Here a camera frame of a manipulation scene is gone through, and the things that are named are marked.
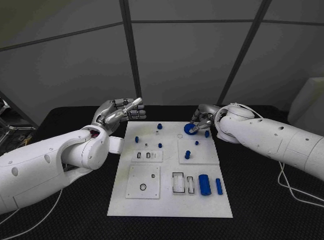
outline black tablecloth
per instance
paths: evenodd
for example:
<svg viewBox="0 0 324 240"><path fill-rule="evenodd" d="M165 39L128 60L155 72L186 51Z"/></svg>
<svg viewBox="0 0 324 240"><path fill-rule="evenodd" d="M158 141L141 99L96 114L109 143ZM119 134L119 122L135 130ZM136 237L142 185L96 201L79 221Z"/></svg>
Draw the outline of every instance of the black tablecloth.
<svg viewBox="0 0 324 240"><path fill-rule="evenodd" d="M265 118L287 122L273 106L251 106ZM147 106L148 121L189 121L196 106ZM34 141L92 123L96 106L51 111ZM125 137L126 123L115 136ZM239 144L215 137L235 218L106 216L119 155L66 189L44 223L19 239L313 239L324 240L324 209L293 199L278 185L280 164ZM324 183L287 167L291 185L324 198ZM28 230L47 215L58 193L24 208L0 226L0 239ZM0 221L9 214L0 215Z"/></svg>

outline robotic hand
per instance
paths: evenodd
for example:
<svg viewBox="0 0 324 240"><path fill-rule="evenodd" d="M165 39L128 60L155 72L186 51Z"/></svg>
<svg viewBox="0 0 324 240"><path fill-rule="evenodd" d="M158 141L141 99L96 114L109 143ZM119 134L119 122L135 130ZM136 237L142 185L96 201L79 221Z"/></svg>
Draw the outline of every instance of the robotic hand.
<svg viewBox="0 0 324 240"><path fill-rule="evenodd" d="M226 142L242 144L251 150L297 167L324 181L324 137L271 119L255 118L257 113L248 106L232 103L219 106L202 104L194 112L190 129L215 125L218 138Z"/></svg>
<svg viewBox="0 0 324 240"><path fill-rule="evenodd" d="M147 118L141 103L142 98L108 101L92 125L0 157L0 214L44 200L102 167L109 152L122 153L125 140L109 135L122 121Z"/></svg>

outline white platform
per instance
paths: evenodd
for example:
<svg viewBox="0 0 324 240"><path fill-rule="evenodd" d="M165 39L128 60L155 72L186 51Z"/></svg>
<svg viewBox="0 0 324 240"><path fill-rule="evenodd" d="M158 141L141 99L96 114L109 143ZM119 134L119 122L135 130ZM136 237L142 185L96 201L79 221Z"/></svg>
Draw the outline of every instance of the white platform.
<svg viewBox="0 0 324 240"><path fill-rule="evenodd" d="M206 138L206 130L200 130L196 135L184 133L187 122L139 122L128 123L125 147L121 156L121 162L116 173L115 187L108 215L109 216L148 216L148 217L202 217L202 218L232 218L228 191L213 142L213 137ZM184 164L184 149L180 150L180 144L190 148L193 158ZM135 151L163 151L163 162L135 162ZM150 178L150 173L129 184L129 173L134 166L154 166L160 168L160 196L155 199L129 198L128 193L145 194L142 192L154 188L157 194L157 176ZM196 194L173 194L173 173L184 173L187 186L187 177L194 178ZM212 195L200 194L199 175L207 174L210 179ZM222 179L223 195L218 194L216 178ZM141 184L147 184L147 190L138 189Z"/></svg>

